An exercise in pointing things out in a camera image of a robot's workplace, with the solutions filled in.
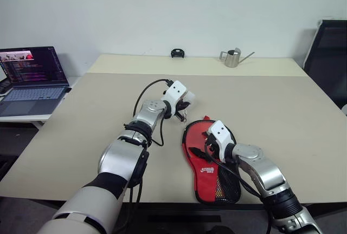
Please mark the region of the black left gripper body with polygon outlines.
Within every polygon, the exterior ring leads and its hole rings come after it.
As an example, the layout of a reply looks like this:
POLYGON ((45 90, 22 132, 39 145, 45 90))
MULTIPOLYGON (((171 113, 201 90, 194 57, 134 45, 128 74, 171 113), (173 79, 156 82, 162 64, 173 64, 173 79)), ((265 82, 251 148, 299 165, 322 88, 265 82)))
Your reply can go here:
POLYGON ((175 117, 177 117, 181 122, 186 122, 186 115, 183 115, 181 113, 181 111, 184 111, 186 109, 181 109, 181 103, 183 102, 183 100, 179 100, 176 103, 176 110, 175 110, 175 117))

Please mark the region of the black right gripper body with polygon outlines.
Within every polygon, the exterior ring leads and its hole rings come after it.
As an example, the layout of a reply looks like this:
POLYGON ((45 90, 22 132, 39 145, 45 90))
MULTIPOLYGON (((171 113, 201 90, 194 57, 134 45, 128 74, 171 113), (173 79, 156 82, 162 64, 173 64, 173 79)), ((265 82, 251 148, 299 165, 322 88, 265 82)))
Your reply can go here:
POLYGON ((216 138, 212 135, 209 134, 209 136, 207 138, 205 138, 205 146, 206 146, 206 154, 208 156, 208 161, 209 163, 211 163, 213 159, 219 161, 219 146, 216 142, 216 138))

